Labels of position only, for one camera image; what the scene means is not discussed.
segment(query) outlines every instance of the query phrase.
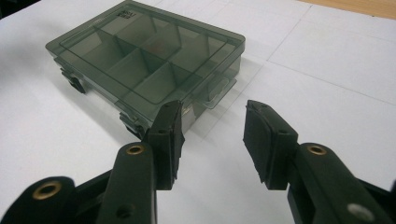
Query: screw hole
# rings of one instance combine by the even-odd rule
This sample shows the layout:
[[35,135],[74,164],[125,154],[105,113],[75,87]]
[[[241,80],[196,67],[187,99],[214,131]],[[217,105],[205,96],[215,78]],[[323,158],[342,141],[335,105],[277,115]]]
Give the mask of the screw hole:
[[57,194],[62,188],[61,182],[55,180],[42,184],[33,192],[36,200],[45,200]]
[[119,207],[117,210],[117,217],[120,219],[125,219],[131,217],[134,214],[134,205],[132,204],[125,204]]
[[129,155],[137,155],[143,152],[143,148],[141,146],[133,146],[128,149],[126,149],[126,153]]
[[324,149],[323,147],[318,147],[318,146],[311,146],[311,147],[308,147],[308,150],[309,150],[311,153],[316,154],[316,155],[319,155],[319,156],[322,156],[322,155],[324,155],[324,154],[327,153],[326,149]]

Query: compartment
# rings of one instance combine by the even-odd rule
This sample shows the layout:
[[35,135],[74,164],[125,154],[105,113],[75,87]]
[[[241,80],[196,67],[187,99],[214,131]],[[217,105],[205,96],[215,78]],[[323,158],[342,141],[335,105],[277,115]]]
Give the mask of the compartment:
[[135,46],[95,27],[87,33],[62,44],[79,58],[102,71],[106,71],[136,49]]
[[157,34],[143,43],[140,48],[166,60],[181,48],[177,27],[173,23],[167,23]]
[[163,63],[164,60],[136,49],[108,69],[107,74],[132,90],[146,77],[160,68]]
[[209,60],[202,64],[195,74],[200,77],[209,76],[234,51],[234,49],[234,45],[225,43]]
[[116,35],[119,39],[135,46],[140,46],[149,38],[154,36],[157,29],[151,17],[140,15],[136,21],[130,23],[122,30],[119,30]]
[[158,104],[181,86],[190,75],[190,72],[171,63],[166,63],[138,85],[134,92],[151,103]]

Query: brass insert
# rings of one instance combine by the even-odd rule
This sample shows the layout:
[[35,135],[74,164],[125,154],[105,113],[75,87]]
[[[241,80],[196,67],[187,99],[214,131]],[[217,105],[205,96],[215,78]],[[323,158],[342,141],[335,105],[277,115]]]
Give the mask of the brass insert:
[[36,200],[45,200],[57,194],[62,188],[61,182],[54,180],[42,184],[33,192],[33,198]]
[[133,146],[126,149],[126,153],[129,155],[137,155],[144,151],[145,149],[142,146]]
[[320,146],[309,146],[308,150],[315,155],[323,156],[327,153],[326,149]]

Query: transparent organizer box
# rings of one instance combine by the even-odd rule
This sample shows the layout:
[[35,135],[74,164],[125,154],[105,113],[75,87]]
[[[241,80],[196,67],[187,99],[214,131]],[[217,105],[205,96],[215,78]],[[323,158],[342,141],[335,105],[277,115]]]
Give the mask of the transparent organizer box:
[[120,111],[141,137],[160,107],[183,102],[183,129],[236,82],[245,38],[133,1],[124,1],[46,46],[62,74]]

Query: white surface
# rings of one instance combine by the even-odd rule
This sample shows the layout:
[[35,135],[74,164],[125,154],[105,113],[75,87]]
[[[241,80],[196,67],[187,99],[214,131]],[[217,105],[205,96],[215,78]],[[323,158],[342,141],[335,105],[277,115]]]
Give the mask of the white surface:
[[[0,216],[52,175],[79,185],[136,141],[118,112],[69,86],[44,46],[119,1],[42,0],[0,20]],[[332,148],[389,189],[396,170],[396,21],[294,0],[151,0],[247,38],[238,83],[186,133],[160,223],[292,223],[286,191],[260,183],[242,141],[247,99],[271,105],[299,142]]]

